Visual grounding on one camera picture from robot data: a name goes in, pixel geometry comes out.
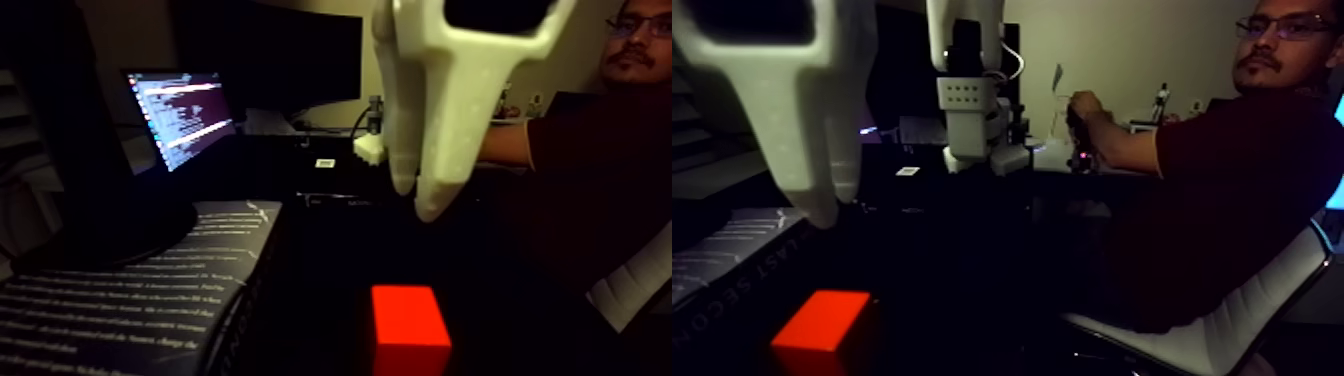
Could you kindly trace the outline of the person's left hand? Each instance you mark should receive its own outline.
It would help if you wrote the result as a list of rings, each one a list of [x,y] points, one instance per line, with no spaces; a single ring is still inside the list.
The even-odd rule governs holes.
[[[1071,136],[1082,136],[1090,132],[1090,128],[1106,125],[1110,121],[1109,111],[1094,91],[1082,90],[1070,95],[1066,124]]]

